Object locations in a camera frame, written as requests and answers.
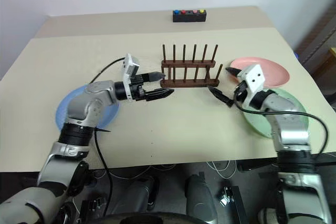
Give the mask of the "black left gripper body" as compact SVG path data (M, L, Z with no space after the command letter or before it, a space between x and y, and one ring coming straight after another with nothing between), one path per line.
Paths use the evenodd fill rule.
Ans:
M131 83L129 84L129 88L131 91L131 97L135 101L145 100L146 93L143 90L142 86L145 82L147 82L147 74L136 74L134 77L130 79Z

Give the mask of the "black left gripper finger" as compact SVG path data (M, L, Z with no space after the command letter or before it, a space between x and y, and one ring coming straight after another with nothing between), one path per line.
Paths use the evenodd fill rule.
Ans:
M165 74L161 72L149 72L143 74L143 82L156 82L165 78Z
M170 88L159 88L149 92L145 92L145 101L153 101L158 99L164 99L170 96L174 92L173 89Z

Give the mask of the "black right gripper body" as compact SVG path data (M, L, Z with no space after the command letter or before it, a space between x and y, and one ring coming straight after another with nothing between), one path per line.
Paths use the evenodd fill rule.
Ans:
M233 98L235 104L238 102L244 103L245 99L247 98L247 88L248 85L246 81L242 81L236 86Z

